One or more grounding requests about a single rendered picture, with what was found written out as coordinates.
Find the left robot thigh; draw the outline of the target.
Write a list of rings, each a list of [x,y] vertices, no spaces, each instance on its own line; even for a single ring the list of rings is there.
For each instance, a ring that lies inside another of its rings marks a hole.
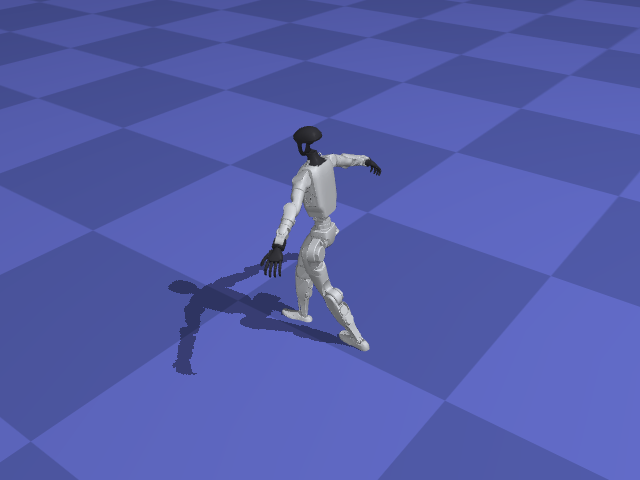
[[[321,239],[313,238],[309,245],[302,249],[302,260],[306,273],[311,278],[313,284],[324,298],[325,295],[331,295],[339,305],[342,302],[343,293],[338,288],[333,288],[325,262],[325,248]]]

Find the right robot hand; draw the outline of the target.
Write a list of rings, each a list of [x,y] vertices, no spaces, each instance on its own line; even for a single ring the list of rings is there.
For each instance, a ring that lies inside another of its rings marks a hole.
[[[379,166],[377,166],[377,164],[376,164],[374,161],[372,161],[372,160],[371,160],[371,158],[370,158],[370,160],[369,160],[369,159],[367,159],[367,160],[365,161],[365,165],[367,165],[367,167],[371,166],[371,170],[370,170],[370,172],[372,172],[373,167],[374,167],[374,173],[373,173],[373,174],[375,174],[375,173],[376,173],[376,170],[377,170],[376,175],[380,176],[380,174],[381,174],[381,168],[380,168]],[[378,174],[378,173],[379,173],[379,174]]]

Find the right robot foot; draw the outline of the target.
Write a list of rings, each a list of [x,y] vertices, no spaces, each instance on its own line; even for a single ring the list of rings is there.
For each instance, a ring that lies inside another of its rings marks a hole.
[[[300,312],[301,312],[301,310],[300,310]],[[285,315],[288,318],[301,320],[301,321],[304,321],[304,322],[311,322],[313,320],[312,316],[307,315],[307,314],[306,314],[305,317],[300,316],[299,315],[299,310],[291,310],[291,309],[284,308],[282,310],[282,314]]]

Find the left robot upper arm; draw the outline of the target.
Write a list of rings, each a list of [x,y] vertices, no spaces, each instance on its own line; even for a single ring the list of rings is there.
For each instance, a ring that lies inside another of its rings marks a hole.
[[[293,204],[296,205],[295,217],[297,217],[301,210],[306,189],[311,186],[311,178],[309,176],[309,172],[307,170],[299,172],[292,179],[292,186],[293,187],[292,187],[292,193],[291,193],[291,201]],[[284,208],[283,208],[283,211],[284,211]]]

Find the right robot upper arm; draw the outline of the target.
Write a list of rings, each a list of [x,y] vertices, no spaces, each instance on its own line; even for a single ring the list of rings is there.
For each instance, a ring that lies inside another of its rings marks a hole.
[[[322,156],[327,156],[332,161],[333,167],[342,167],[344,169],[347,169],[352,164],[352,159],[347,158],[342,154],[328,154]]]

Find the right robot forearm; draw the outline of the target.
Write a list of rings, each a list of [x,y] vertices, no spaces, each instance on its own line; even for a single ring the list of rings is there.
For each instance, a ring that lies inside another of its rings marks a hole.
[[[367,166],[365,165],[365,161],[367,159],[370,160],[370,158],[365,155],[354,155],[354,154],[346,154],[346,153],[342,153],[342,155],[352,159],[352,164],[350,166],[362,166],[362,165]]]

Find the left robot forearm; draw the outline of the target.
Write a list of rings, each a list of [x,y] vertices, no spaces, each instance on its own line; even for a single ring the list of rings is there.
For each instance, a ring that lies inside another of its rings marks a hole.
[[[296,205],[293,203],[287,203],[284,206],[284,213],[281,218],[281,223],[276,231],[276,238],[274,244],[283,245],[284,240],[288,239],[289,232],[293,225],[295,225]]]

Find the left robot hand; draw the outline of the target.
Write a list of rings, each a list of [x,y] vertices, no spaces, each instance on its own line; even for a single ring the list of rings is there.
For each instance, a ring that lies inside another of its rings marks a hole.
[[[276,237],[275,237],[276,238]],[[275,239],[274,239],[275,241]],[[284,240],[283,245],[280,244],[272,244],[272,250],[269,251],[269,253],[267,255],[265,255],[265,257],[262,259],[260,266],[264,265],[264,262],[267,260],[265,268],[264,268],[264,275],[267,275],[267,268],[269,266],[270,263],[270,267],[269,267],[269,277],[271,278],[271,272],[272,272],[272,267],[274,264],[274,270],[273,270],[273,274],[274,277],[276,277],[276,269],[277,269],[277,263],[279,263],[278,266],[278,273],[279,276],[281,276],[281,265],[282,265],[282,261],[283,261],[283,253],[282,251],[284,251],[285,246],[286,246],[286,239]]]

